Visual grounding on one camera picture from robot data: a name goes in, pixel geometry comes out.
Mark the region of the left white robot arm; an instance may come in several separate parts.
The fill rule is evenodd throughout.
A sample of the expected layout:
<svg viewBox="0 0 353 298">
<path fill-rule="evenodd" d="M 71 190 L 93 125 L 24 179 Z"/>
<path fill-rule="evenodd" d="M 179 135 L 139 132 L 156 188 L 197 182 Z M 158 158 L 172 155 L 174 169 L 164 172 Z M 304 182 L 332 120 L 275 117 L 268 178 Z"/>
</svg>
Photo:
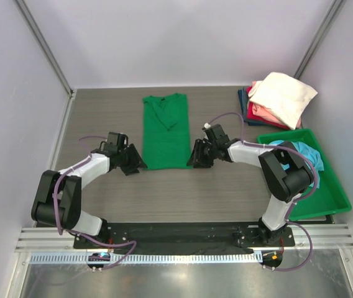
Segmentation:
<svg viewBox="0 0 353 298">
<path fill-rule="evenodd" d="M 109 132 L 100 140 L 99 147 L 77 164 L 43 172 L 31 209 L 36 223 L 55 227 L 59 234 L 74 233 L 96 248 L 112 246 L 108 223 L 82 210 L 82 190 L 114 169 L 128 176 L 147 168 L 127 135 Z"/>
</svg>

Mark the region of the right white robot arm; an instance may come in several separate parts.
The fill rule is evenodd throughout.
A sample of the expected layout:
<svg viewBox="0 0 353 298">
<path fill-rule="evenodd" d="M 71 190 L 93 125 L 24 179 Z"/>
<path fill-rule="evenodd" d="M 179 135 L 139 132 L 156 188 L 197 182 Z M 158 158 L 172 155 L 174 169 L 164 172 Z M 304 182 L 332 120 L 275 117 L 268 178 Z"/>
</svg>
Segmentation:
<svg viewBox="0 0 353 298">
<path fill-rule="evenodd" d="M 317 181 L 313 166 L 292 142 L 261 145 L 238 138 L 231 140 L 219 124 L 206 125 L 203 131 L 206 136 L 195 140 L 186 165 L 210 168 L 218 159 L 261 168 L 271 197 L 259 219 L 257 236 L 264 245 L 277 243 L 287 226 L 293 204 Z"/>
</svg>

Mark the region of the green t shirt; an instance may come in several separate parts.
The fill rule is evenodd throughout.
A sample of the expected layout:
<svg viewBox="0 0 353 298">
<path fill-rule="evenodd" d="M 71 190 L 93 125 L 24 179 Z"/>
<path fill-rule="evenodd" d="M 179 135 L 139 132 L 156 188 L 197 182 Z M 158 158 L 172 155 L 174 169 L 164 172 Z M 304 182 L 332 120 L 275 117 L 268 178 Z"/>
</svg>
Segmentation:
<svg viewBox="0 0 353 298">
<path fill-rule="evenodd" d="M 147 169 L 189 169 L 191 140 L 187 96 L 180 93 L 147 96 L 142 102 L 142 157 Z"/>
</svg>

